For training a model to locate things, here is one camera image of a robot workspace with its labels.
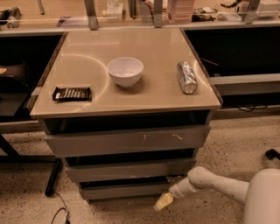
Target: drawer front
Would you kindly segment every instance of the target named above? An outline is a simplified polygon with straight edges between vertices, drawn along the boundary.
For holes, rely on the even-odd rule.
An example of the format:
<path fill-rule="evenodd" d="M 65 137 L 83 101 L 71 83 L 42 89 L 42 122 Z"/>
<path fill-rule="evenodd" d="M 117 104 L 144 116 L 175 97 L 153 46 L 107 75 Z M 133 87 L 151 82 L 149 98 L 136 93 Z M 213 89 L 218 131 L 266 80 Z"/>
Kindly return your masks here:
<path fill-rule="evenodd" d="M 73 182 L 140 179 L 157 176 L 182 175 L 189 171 L 194 164 L 194 158 L 178 158 L 138 163 L 66 167 L 66 173 Z"/>
<path fill-rule="evenodd" d="M 168 182 L 142 185 L 119 185 L 108 188 L 80 189 L 84 200 L 112 200 L 135 196 L 160 195 L 168 189 Z"/>
<path fill-rule="evenodd" d="M 45 140 L 57 158 L 67 158 L 199 148 L 209 130 L 209 125 L 191 125 L 47 135 Z"/>

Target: beige tabletop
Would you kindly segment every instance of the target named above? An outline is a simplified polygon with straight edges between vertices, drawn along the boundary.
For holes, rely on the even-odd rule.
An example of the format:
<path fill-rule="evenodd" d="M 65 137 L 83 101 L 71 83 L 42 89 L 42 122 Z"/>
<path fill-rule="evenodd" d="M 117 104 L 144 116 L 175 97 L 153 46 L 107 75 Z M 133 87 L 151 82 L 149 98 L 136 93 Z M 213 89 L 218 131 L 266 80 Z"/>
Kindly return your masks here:
<path fill-rule="evenodd" d="M 118 57 L 143 62 L 140 81 L 117 86 L 106 71 Z M 194 94 L 180 88 L 176 65 L 187 60 L 199 84 Z M 56 87 L 87 87 L 91 101 L 53 101 Z M 221 106 L 178 28 L 70 31 L 31 111 L 35 119 L 218 109 Z"/>

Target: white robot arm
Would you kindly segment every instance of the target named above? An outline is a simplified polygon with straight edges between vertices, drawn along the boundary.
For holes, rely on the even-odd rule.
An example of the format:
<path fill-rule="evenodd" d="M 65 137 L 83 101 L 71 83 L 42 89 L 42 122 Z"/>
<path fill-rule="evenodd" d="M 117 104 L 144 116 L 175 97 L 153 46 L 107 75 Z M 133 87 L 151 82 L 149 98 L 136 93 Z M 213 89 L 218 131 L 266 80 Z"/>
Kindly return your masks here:
<path fill-rule="evenodd" d="M 280 170 L 259 171 L 250 181 L 225 178 L 203 167 L 195 167 L 163 193 L 154 208 L 159 211 L 174 199 L 212 188 L 232 200 L 245 204 L 244 224 L 280 223 Z"/>

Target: counter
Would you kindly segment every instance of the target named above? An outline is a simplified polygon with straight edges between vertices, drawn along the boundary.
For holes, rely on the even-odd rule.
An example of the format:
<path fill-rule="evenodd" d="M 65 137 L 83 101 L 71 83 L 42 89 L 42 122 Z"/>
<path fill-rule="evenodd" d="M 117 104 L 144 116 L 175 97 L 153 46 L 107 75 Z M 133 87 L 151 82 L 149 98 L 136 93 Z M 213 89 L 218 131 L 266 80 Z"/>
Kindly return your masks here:
<path fill-rule="evenodd" d="M 144 64 L 140 81 L 118 87 L 106 72 L 117 57 Z M 198 89 L 184 94 L 176 65 L 187 60 Z M 56 102 L 56 87 L 92 89 L 91 101 Z M 167 176 L 194 164 L 221 103 L 178 28 L 69 31 L 31 111 L 83 199 L 160 194 Z"/>

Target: terrazzo floor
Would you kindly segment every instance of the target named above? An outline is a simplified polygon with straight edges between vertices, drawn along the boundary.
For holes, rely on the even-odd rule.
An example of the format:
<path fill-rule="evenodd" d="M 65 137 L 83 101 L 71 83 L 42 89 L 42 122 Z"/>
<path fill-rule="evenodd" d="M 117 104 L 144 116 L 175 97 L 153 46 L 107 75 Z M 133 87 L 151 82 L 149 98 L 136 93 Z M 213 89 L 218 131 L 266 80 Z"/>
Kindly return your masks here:
<path fill-rule="evenodd" d="M 250 181 L 258 171 L 280 161 L 268 161 L 263 154 L 280 151 L 280 107 L 256 108 L 252 112 L 222 109 L 210 122 L 211 131 L 197 155 L 197 164 L 222 176 Z M 0 133 L 23 154 L 51 154 L 44 133 L 36 122 L 0 124 Z M 45 196 L 52 164 L 0 164 L 0 223 L 50 224 L 63 207 L 54 194 Z M 176 200 L 166 209 L 153 209 L 158 197 L 119 199 L 89 205 L 81 198 L 76 184 L 64 171 L 59 175 L 56 192 L 65 201 L 72 224 L 107 223 L 186 223 L 239 224 L 243 205 L 214 190 Z M 53 223 L 63 223 L 60 212 Z"/>

